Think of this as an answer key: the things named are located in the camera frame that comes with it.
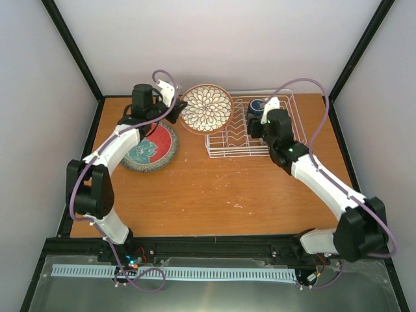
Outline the dark blue mug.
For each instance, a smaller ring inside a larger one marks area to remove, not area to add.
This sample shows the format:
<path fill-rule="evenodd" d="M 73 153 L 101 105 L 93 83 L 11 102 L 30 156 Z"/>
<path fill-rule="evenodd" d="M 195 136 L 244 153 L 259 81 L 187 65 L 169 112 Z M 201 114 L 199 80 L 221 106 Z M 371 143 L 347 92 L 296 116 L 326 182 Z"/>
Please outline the dark blue mug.
<path fill-rule="evenodd" d="M 265 104 L 262 99 L 253 99 L 248 105 L 248 110 L 246 113 L 246 119 L 249 122 L 250 120 L 261 120 L 263 117 L 265 109 Z"/>

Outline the floral patterned plate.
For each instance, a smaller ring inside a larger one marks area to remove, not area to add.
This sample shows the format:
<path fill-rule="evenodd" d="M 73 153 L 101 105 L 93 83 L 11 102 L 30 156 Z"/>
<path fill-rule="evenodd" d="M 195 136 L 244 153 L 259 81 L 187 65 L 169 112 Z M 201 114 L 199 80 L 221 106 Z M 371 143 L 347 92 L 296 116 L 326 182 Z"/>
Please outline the floral patterned plate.
<path fill-rule="evenodd" d="M 181 100 L 187 106 L 179 120 L 191 133 L 211 135 L 223 131 L 234 115 L 234 102 L 229 93 L 214 84 L 199 84 L 188 89 Z"/>

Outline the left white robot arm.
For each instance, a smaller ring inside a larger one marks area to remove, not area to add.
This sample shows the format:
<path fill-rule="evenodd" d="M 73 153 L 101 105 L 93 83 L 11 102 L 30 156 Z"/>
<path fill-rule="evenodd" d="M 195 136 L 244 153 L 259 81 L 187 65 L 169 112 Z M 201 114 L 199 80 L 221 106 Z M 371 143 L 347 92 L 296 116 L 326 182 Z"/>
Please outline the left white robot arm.
<path fill-rule="evenodd" d="M 125 154 L 141 142 L 153 124 L 164 118 L 174 122 L 185 103 L 178 100 L 175 83 L 158 80 L 155 86 L 135 85 L 132 103 L 114 131 L 102 145 L 80 161 L 67 165 L 66 200 L 74 221 L 88 221 L 113 243 L 112 253 L 120 261 L 131 260 L 135 245 L 127 239 L 131 230 L 120 220 L 114 208 L 111 175 Z"/>

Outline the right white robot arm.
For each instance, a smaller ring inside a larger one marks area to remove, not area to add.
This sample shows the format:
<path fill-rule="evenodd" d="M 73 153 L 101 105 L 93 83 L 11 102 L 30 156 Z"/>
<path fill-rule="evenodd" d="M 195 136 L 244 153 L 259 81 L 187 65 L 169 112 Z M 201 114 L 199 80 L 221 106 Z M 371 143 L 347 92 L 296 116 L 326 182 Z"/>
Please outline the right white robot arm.
<path fill-rule="evenodd" d="M 301 252 L 336 254 L 354 262 L 379 257 L 389 241 L 384 203 L 367 198 L 332 174 L 311 149 L 294 138 L 292 120 L 277 97 L 250 102 L 247 132 L 268 147 L 274 164 L 317 195 L 338 220 L 334 229 L 310 229 L 298 236 Z"/>

